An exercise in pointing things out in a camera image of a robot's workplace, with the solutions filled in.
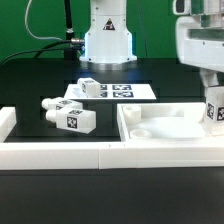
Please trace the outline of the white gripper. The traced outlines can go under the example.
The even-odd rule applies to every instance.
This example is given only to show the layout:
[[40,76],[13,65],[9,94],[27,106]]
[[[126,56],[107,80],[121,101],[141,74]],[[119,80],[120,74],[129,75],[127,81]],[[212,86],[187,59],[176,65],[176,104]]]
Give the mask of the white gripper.
[[200,77],[205,88],[217,86],[219,81],[215,71],[224,72],[224,41],[190,38],[189,31],[199,28],[197,17],[181,16],[177,19],[177,56],[181,63],[201,68]]

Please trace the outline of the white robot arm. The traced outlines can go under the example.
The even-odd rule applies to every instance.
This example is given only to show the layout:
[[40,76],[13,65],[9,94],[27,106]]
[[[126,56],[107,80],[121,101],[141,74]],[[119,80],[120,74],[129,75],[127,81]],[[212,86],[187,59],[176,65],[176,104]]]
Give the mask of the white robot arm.
[[[86,32],[82,63],[114,69],[135,61],[132,34],[126,27],[127,0],[90,0],[91,25]],[[203,85],[219,84],[224,73],[224,0],[173,0],[177,56],[198,67]]]

